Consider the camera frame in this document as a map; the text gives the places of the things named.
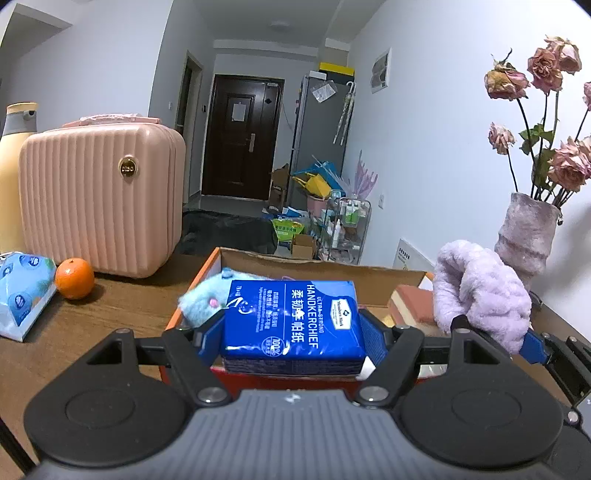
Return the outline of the yellow thermos jug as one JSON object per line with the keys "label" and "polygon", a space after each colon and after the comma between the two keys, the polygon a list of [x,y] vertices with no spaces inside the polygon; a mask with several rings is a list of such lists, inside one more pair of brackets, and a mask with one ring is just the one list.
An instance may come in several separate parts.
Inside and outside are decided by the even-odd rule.
{"label": "yellow thermos jug", "polygon": [[35,102],[21,102],[6,109],[0,157],[1,253],[25,249],[19,193],[19,155],[24,142],[37,132]]}

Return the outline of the blue handkerchief tissue pack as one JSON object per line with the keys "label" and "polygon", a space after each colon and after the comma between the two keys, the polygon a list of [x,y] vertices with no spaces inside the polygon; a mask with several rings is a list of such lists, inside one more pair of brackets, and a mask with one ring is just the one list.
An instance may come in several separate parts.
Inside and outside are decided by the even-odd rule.
{"label": "blue handkerchief tissue pack", "polygon": [[366,359],[351,281],[235,280],[224,313],[224,368],[276,376],[356,376]]}

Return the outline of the purple textured vase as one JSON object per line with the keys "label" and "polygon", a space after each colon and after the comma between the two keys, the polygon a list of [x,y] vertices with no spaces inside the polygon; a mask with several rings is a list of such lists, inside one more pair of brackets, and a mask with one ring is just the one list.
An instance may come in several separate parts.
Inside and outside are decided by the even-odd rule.
{"label": "purple textured vase", "polygon": [[546,269],[560,210],[523,193],[512,193],[494,251],[512,267],[526,290]]}

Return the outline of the grey refrigerator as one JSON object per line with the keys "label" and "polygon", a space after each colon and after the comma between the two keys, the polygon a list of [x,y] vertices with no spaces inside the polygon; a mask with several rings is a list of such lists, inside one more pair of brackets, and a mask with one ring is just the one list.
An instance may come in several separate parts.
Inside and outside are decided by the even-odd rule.
{"label": "grey refrigerator", "polygon": [[301,93],[297,103],[293,149],[290,157],[290,178],[310,170],[315,161],[328,161],[335,172],[342,174],[346,141],[337,134],[342,115],[342,127],[346,125],[346,95],[353,87],[353,77],[327,72],[326,78],[318,78],[314,72],[301,80]]}

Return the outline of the yellow box on refrigerator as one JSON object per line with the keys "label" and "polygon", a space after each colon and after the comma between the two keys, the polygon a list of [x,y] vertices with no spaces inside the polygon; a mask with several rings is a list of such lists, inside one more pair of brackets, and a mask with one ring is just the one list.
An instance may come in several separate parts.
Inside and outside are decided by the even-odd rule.
{"label": "yellow box on refrigerator", "polygon": [[354,77],[355,76],[355,69],[348,67],[348,66],[332,64],[329,62],[318,63],[318,70],[321,72],[325,72],[327,74],[335,74],[335,75],[341,75],[341,76],[346,76],[346,77]]}

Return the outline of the pink ribbed suitcase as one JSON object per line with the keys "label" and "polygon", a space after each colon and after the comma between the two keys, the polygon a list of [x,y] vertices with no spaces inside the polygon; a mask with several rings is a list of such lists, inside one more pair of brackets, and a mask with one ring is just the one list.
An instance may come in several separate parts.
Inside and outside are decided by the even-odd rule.
{"label": "pink ribbed suitcase", "polygon": [[182,136],[156,118],[101,115],[32,135],[18,177],[27,250],[151,276],[180,239],[184,163]]}

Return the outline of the dried pink roses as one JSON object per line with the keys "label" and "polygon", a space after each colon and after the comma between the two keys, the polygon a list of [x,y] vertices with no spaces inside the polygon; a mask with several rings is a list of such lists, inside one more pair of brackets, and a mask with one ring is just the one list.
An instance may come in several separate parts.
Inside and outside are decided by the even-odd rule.
{"label": "dried pink roses", "polygon": [[[582,60],[578,46],[568,39],[547,37],[544,43],[528,58],[525,73],[504,58],[495,60],[493,68],[485,74],[488,97],[515,102],[524,123],[518,134],[492,123],[488,141],[508,161],[512,160],[512,148],[518,146],[532,162],[529,197],[561,209],[590,181],[590,137],[583,134],[590,124],[590,84],[583,84],[585,112],[576,133],[559,141],[559,101],[564,77],[579,73]],[[544,98],[542,117],[537,123],[528,120],[523,105],[529,90],[541,93]]]}

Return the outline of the light blue plush monster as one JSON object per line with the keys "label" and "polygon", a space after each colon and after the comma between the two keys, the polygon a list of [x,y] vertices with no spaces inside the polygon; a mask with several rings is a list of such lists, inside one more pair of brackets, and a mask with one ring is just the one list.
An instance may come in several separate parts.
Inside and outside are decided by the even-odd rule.
{"label": "light blue plush monster", "polygon": [[267,280],[267,277],[239,272],[225,267],[221,272],[201,281],[178,299],[182,323],[199,327],[228,303],[233,280]]}

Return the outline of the orange tangerine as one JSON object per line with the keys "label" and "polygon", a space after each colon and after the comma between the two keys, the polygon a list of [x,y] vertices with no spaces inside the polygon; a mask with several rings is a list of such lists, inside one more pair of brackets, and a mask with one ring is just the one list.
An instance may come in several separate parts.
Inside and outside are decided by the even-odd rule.
{"label": "orange tangerine", "polygon": [[94,271],[82,258],[69,258],[56,269],[54,283],[59,293],[67,300],[81,300],[94,287]]}

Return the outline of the red and yellow sponge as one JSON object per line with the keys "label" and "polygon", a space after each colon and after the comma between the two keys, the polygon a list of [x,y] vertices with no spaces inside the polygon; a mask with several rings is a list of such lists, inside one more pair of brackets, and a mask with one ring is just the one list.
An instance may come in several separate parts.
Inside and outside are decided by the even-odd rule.
{"label": "red and yellow sponge", "polygon": [[416,286],[399,285],[388,303],[389,313],[397,326],[410,326],[426,336],[442,336],[434,317],[433,293]]}

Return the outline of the red cardboard box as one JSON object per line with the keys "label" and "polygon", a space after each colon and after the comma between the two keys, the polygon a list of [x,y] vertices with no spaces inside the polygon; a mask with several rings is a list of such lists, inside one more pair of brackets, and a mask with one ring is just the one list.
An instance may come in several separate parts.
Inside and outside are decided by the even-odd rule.
{"label": "red cardboard box", "polygon": [[387,354],[383,334],[436,337],[430,276],[217,247],[170,327],[205,327],[198,349],[232,396],[245,390],[356,393]]}

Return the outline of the white wall panel box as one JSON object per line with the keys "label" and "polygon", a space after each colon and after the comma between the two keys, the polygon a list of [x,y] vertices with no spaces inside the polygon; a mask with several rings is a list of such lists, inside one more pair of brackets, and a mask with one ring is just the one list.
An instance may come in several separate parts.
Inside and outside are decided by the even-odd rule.
{"label": "white wall panel box", "polygon": [[375,94],[386,89],[390,83],[392,50],[389,48],[383,52],[372,66],[372,77],[370,78],[370,90]]}

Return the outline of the lavender fluffy headband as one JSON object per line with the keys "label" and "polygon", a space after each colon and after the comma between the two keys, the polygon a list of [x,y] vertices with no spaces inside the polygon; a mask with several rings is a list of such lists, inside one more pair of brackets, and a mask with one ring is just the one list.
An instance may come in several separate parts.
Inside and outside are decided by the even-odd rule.
{"label": "lavender fluffy headband", "polygon": [[531,299],[515,270],[476,243],[456,240],[438,253],[433,279],[434,318],[449,334],[464,315],[511,355],[519,353],[530,327]]}

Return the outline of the dark wooden door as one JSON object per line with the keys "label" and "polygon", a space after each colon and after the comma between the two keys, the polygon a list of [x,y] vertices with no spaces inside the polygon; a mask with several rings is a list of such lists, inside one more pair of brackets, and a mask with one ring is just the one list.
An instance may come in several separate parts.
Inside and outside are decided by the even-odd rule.
{"label": "dark wooden door", "polygon": [[283,85],[276,78],[214,77],[202,195],[269,199]]}

